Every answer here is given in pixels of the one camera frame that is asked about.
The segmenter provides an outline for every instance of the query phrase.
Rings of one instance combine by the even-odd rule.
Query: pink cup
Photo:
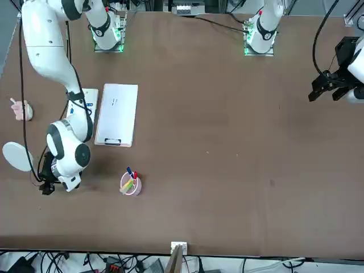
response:
[[[128,172],[124,173],[120,180],[120,192],[121,188],[130,180],[130,175]],[[125,195],[137,196],[140,194],[142,190],[142,181],[140,178],[136,178],[136,181],[133,181],[133,186],[125,193]]]

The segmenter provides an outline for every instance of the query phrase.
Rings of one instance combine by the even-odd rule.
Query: round white disc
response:
[[[17,168],[23,172],[28,172],[31,170],[29,165],[27,152],[24,146],[15,142],[8,142],[2,147],[2,153],[4,154],[5,159],[12,165],[14,168]],[[33,156],[30,154],[30,160],[33,164]]]

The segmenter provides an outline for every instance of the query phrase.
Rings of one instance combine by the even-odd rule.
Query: pen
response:
[[[127,167],[127,168],[126,168],[126,170],[127,170],[127,173],[130,175],[130,177],[134,179],[134,175],[133,175],[133,173],[131,172],[130,167]]]

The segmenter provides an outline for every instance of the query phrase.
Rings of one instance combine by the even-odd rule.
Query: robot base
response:
[[[248,44],[248,40],[250,39],[251,33],[254,30],[253,23],[251,23],[251,21],[252,21],[252,18],[250,18],[248,22],[243,24],[243,30],[248,30],[249,31],[248,34],[246,34],[246,33],[243,34],[244,55],[245,56],[270,56],[270,57],[273,57],[274,56],[273,45],[274,45],[275,36],[273,38],[273,43],[272,43],[271,48],[269,49],[268,52],[263,53],[263,54],[255,52],[251,48],[251,46]]]
[[[125,29],[126,29],[126,18],[127,18],[127,11],[125,12],[125,16],[116,15],[116,25],[118,28],[115,30],[115,37],[120,37],[120,41],[111,49],[103,50],[101,49],[97,43],[94,44],[94,52],[114,52],[114,53],[122,53],[124,51],[124,43],[125,43]]]

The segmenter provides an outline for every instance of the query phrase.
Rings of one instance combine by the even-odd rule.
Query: clipboard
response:
[[[137,85],[104,85],[95,145],[131,147],[137,98]]]

